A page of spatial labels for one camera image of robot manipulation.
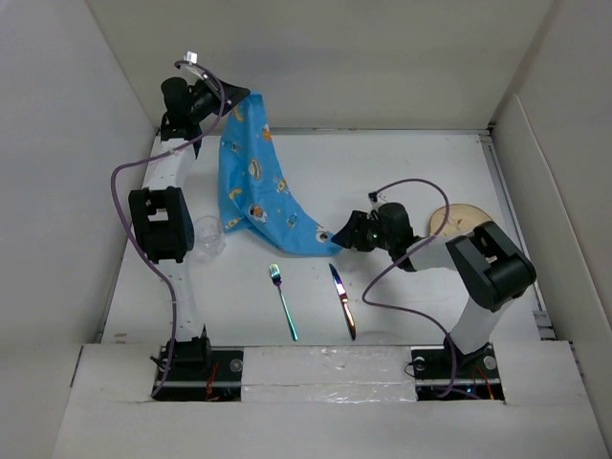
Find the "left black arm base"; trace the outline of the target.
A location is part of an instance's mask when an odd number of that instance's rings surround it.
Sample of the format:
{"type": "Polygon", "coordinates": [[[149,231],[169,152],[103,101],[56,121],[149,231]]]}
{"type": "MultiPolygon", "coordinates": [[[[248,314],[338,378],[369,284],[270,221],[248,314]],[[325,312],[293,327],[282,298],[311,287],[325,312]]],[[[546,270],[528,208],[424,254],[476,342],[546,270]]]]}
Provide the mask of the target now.
{"type": "Polygon", "coordinates": [[[190,364],[179,368],[177,363],[159,389],[164,374],[164,361],[155,359],[157,371],[152,391],[159,402],[240,402],[244,368],[243,348],[212,349],[210,368],[190,364]]]}

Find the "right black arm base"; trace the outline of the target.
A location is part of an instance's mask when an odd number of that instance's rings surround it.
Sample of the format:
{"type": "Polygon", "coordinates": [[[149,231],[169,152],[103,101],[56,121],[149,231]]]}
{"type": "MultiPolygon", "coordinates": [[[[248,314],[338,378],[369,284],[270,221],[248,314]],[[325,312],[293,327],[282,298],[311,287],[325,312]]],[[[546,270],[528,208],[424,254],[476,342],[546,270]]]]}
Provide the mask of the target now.
{"type": "Polygon", "coordinates": [[[490,343],[466,356],[456,351],[455,358],[447,345],[412,347],[404,372],[414,380],[419,402],[505,401],[490,343]]]}

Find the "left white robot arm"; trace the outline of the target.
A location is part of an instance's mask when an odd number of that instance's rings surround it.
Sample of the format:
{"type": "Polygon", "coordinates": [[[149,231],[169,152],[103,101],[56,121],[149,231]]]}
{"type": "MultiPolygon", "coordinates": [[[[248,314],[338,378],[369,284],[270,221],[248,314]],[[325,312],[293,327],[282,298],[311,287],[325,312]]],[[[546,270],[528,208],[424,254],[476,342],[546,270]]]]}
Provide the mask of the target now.
{"type": "Polygon", "coordinates": [[[129,193],[128,204],[138,246],[169,289],[172,332],[159,362],[168,361],[199,380],[212,370],[213,356],[188,272],[186,257],[194,248],[195,232],[182,186],[199,156],[200,123],[210,115],[225,116],[250,90],[208,77],[189,84],[176,76],[165,80],[161,91],[165,113],[160,140],[169,155],[158,160],[143,188],[129,193]]]}

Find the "blue patterned cloth placemat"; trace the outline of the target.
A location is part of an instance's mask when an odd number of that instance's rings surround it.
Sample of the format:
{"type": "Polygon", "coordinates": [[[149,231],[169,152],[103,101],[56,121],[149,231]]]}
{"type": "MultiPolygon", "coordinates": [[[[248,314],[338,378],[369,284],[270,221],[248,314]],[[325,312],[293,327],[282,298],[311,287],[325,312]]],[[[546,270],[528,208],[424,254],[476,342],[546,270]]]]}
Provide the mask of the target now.
{"type": "Polygon", "coordinates": [[[276,157],[263,97],[251,93],[228,117],[218,154],[218,206],[227,232],[249,230],[290,255],[334,256],[333,233],[292,196],[276,157]]]}

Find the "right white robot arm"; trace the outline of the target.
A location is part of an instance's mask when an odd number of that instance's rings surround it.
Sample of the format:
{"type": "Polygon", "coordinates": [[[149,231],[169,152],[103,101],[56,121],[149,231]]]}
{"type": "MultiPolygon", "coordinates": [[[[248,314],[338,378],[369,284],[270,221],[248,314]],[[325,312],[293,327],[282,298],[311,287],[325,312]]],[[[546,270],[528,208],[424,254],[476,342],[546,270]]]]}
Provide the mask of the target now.
{"type": "Polygon", "coordinates": [[[449,332],[453,346],[442,353],[442,365],[455,377],[475,367],[503,313],[536,281],[532,262],[493,221],[462,235],[423,238],[414,233],[404,206],[389,203],[368,213],[353,211],[331,241],[348,250],[387,251],[409,273],[437,268],[458,273],[468,301],[449,332]]]}

